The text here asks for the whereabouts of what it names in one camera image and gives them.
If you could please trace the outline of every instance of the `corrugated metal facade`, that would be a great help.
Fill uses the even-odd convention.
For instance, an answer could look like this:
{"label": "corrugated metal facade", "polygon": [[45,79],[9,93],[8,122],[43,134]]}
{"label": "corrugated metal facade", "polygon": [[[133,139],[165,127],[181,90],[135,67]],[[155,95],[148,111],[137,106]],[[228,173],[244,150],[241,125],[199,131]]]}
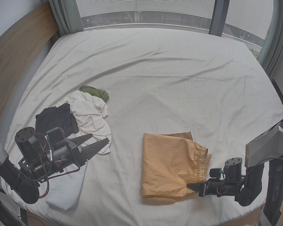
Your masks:
{"label": "corrugated metal facade", "polygon": [[[81,17],[125,11],[160,11],[212,18],[215,0],[77,0]],[[230,0],[226,23],[265,39],[273,12],[273,0]],[[207,33],[201,28],[171,24],[113,24],[85,30],[125,27],[162,27]],[[241,41],[249,49],[260,47],[245,40],[223,34],[225,38]]]}

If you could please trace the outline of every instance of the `clothing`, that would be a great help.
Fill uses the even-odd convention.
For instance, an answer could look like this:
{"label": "clothing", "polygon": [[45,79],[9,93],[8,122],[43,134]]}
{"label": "clothing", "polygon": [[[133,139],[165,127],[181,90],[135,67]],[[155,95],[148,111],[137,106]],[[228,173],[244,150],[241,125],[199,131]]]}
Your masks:
{"label": "clothing", "polygon": [[93,137],[88,139],[82,145],[95,143],[104,138],[108,138],[109,143],[102,148],[98,154],[104,155],[110,152],[111,131],[103,119],[108,115],[106,103],[96,96],[91,96],[89,93],[83,93],[79,90],[75,91],[70,97],[65,97],[61,102],[58,102],[57,107],[64,103],[70,104],[70,111],[74,115],[79,131],[77,136],[92,133]]}
{"label": "clothing", "polygon": [[70,113],[68,103],[58,107],[45,108],[40,114],[35,116],[35,131],[47,134],[47,131],[60,127],[64,131],[64,136],[68,137],[72,133],[78,133],[78,125],[75,117]]}
{"label": "clothing", "polygon": [[82,91],[83,93],[89,93],[92,96],[96,96],[104,100],[104,102],[107,102],[109,99],[109,95],[105,90],[99,90],[91,86],[83,85],[79,88],[79,91]]}
{"label": "clothing", "polygon": [[172,203],[194,194],[187,184],[206,180],[211,154],[191,133],[143,134],[142,197]]}
{"label": "clothing", "polygon": [[[76,137],[76,134],[71,134],[68,138],[71,139],[74,137]],[[82,150],[81,145],[78,146],[78,148],[79,151]],[[51,179],[49,181],[49,193],[46,196],[45,202],[62,210],[74,209],[79,200],[86,168],[87,162],[80,168],[78,172]],[[67,173],[76,169],[77,166],[72,164],[67,166],[63,173]]]}

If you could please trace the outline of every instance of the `black garment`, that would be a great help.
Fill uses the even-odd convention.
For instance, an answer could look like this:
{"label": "black garment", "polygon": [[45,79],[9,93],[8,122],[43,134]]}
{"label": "black garment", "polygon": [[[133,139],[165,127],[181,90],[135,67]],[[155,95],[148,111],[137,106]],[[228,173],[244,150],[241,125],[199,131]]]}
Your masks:
{"label": "black garment", "polygon": [[35,116],[35,131],[37,133],[47,134],[48,130],[55,127],[60,127],[64,130],[65,137],[72,133],[79,132],[78,124],[70,113],[70,105],[68,103],[62,104],[58,108],[45,108],[40,114]]}

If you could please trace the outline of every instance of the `building exterior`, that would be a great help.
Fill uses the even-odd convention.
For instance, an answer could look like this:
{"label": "building exterior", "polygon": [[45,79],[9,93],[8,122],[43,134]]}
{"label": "building exterior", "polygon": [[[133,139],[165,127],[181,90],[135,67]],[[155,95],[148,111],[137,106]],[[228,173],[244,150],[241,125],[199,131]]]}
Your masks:
{"label": "building exterior", "polygon": [[[85,31],[158,27],[208,33],[215,0],[77,0]],[[273,0],[230,0],[222,37],[259,52]]]}

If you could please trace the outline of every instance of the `bed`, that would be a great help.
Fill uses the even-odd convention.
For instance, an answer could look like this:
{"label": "bed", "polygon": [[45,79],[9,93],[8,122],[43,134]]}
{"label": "bed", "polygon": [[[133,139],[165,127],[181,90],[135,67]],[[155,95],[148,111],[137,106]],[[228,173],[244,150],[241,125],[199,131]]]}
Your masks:
{"label": "bed", "polygon": [[[29,83],[15,112],[5,149],[21,153],[15,133],[35,126],[35,115],[81,85],[106,90],[112,133],[110,154],[87,165],[77,207],[62,211],[40,199],[29,205],[5,185],[22,208],[62,225],[219,225],[247,215],[233,197],[198,194],[164,205],[141,197],[143,133],[192,132],[212,154],[209,168],[231,157],[283,118],[283,106],[253,54],[240,42],[189,31],[130,28],[78,32],[59,38]],[[40,186],[40,194],[46,185]]]}

